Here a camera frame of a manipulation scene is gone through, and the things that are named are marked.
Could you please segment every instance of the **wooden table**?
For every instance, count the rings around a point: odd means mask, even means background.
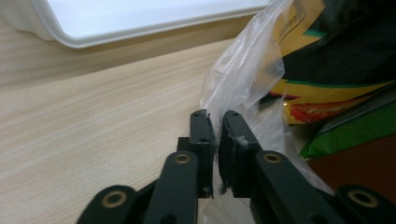
[[[157,178],[247,22],[69,49],[0,18],[0,223],[75,223],[101,189]]]

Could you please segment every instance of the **metal ring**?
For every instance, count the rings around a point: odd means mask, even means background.
[[[278,162],[282,161],[282,159],[279,156],[277,156],[276,154],[273,154],[273,153],[265,154],[263,157],[266,161],[271,162],[271,163],[278,163]]]
[[[189,163],[190,160],[191,160],[191,157],[187,154],[178,154],[175,156],[175,162],[180,163],[180,164]]]
[[[119,196],[119,198],[115,202],[111,202],[109,199],[113,196]],[[102,206],[105,208],[115,208],[123,203],[125,203],[127,195],[125,192],[121,190],[114,190],[109,192],[103,199],[102,199]]]
[[[365,207],[375,208],[379,205],[379,202],[375,196],[361,189],[350,190],[347,193],[347,196],[354,203],[358,203]]]

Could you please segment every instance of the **green stripe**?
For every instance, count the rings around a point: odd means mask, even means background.
[[[381,85],[381,84],[386,84],[386,83],[391,83],[396,81],[396,79],[393,80],[387,80],[387,81],[382,81],[382,82],[377,82],[377,83],[364,83],[364,84],[319,84],[319,83],[313,83],[313,82],[306,82],[306,81],[299,81],[299,80],[286,80],[286,83],[289,84],[298,84],[298,85],[306,85],[306,86],[314,86],[314,87],[321,87],[321,88],[358,88],[358,87],[369,87],[369,86],[374,86],[374,85]]]
[[[312,36],[317,36],[322,38],[323,36],[327,35],[326,32],[321,32],[321,31],[314,31],[314,30],[306,30],[304,32],[304,35],[312,35]]]

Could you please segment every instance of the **clear plastic bag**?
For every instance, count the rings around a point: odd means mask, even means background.
[[[210,113],[217,138],[221,121],[228,110],[240,113],[264,150],[286,155],[316,188],[332,193],[301,159],[289,127],[283,120],[282,101],[259,105],[282,78],[284,67],[279,46],[273,39],[278,17],[288,10],[292,0],[276,0],[258,13],[235,39],[206,75],[201,93],[201,108]],[[220,186],[214,173],[214,186]],[[201,223],[254,223],[246,199],[234,199],[231,192],[214,200],[200,201]]]

